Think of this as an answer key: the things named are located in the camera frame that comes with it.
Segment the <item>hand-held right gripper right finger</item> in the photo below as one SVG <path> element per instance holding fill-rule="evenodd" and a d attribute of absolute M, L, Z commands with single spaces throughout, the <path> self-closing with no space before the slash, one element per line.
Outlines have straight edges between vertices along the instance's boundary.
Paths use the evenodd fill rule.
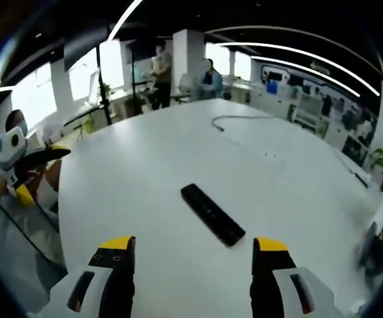
<path fill-rule="evenodd" d="M 342 317 L 333 292 L 306 267 L 295 265 L 282 241 L 256 237 L 252 250 L 253 317 Z"/>

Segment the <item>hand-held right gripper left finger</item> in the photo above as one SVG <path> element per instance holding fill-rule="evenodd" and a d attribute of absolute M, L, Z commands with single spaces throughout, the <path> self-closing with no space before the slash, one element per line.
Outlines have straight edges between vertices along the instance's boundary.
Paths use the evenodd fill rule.
<path fill-rule="evenodd" d="M 99 245 L 85 266 L 51 290 L 49 302 L 29 317 L 130 317 L 135 294 L 135 237 Z"/>

